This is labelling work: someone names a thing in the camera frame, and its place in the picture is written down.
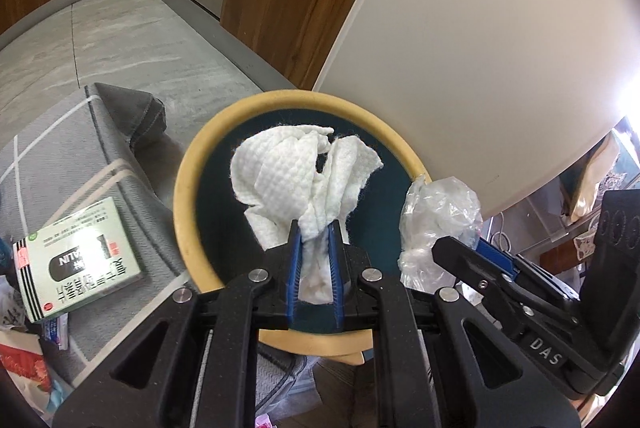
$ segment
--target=plastic bag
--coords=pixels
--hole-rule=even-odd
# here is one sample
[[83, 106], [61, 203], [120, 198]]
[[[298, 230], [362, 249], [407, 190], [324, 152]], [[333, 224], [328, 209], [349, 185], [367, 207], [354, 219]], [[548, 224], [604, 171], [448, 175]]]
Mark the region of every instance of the plastic bag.
[[45, 416], [51, 380], [37, 335], [0, 328], [0, 361], [27, 403], [41, 417]]
[[255, 418], [255, 428], [276, 428], [271, 424], [268, 414], [260, 415]]
[[424, 175], [418, 177], [400, 216], [398, 266], [404, 286], [427, 293], [453, 286], [456, 278], [433, 261], [431, 248], [441, 236], [453, 236], [475, 249], [481, 227], [480, 201], [465, 183], [455, 177], [427, 183]]

